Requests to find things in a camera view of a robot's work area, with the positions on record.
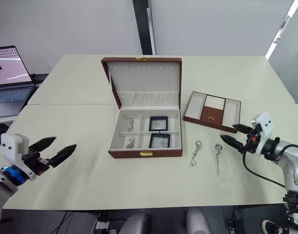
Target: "laptop screen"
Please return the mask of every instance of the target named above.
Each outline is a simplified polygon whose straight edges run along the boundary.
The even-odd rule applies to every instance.
[[[0,48],[0,85],[29,82],[31,78],[14,46]]]

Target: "silver charm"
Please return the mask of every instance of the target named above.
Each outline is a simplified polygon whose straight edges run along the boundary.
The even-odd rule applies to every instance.
[[[130,143],[125,147],[125,149],[133,149],[134,148],[134,144],[135,144],[135,137],[131,137],[129,139]]]
[[[219,154],[221,153],[223,149],[223,146],[221,144],[216,144],[215,145],[215,150],[217,150],[216,153],[216,163],[217,163],[217,174],[219,175]]]
[[[202,143],[199,140],[196,141],[196,150],[194,153],[192,153],[193,156],[192,156],[192,159],[190,162],[190,167],[194,167],[197,165],[196,161],[194,160],[194,157],[197,155],[198,151],[200,150],[201,145],[202,145]]]
[[[132,132],[134,130],[134,119],[130,118],[128,132]]]

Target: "gold latch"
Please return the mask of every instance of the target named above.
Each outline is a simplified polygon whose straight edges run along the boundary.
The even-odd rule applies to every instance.
[[[145,57],[142,57],[142,58],[136,58],[138,61],[145,61],[147,60],[148,58],[145,58]]]
[[[140,155],[141,156],[152,156],[153,152],[152,151],[143,151],[143,152],[140,152]]]

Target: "brown leather jewelry box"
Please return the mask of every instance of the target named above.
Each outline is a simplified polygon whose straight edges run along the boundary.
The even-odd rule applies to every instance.
[[[103,58],[119,115],[109,154],[114,158],[182,156],[180,58]],[[149,131],[150,117],[168,117],[167,131]],[[133,128],[129,129],[130,119]],[[151,134],[169,134],[169,148],[149,148]],[[126,146],[134,139],[133,148]]]
[[[233,124],[240,122],[241,102],[192,92],[184,120],[236,133]]]

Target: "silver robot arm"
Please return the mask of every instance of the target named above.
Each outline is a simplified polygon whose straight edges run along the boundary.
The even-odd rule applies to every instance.
[[[228,145],[236,148],[243,154],[243,163],[249,172],[286,188],[287,194],[283,201],[287,202],[288,212],[284,218],[287,218],[290,233],[292,233],[292,230],[298,230],[298,145],[281,141],[279,137],[274,140],[270,138],[274,127],[268,113],[254,118],[252,125],[253,128],[242,124],[233,125],[239,132],[247,134],[246,145],[228,135],[221,135],[221,138]],[[265,159],[280,166],[284,174],[284,185],[248,169],[245,163],[247,152],[264,155]],[[283,233],[287,233],[287,230],[288,228],[284,228]]]
[[[2,167],[0,170],[0,220],[4,204],[18,191],[18,186],[27,180],[35,180],[50,166],[58,166],[76,148],[76,145],[70,145],[51,159],[40,158],[39,152],[49,147],[54,140],[55,137],[48,137],[29,146],[29,139],[23,135],[1,135],[1,154],[10,165]]]

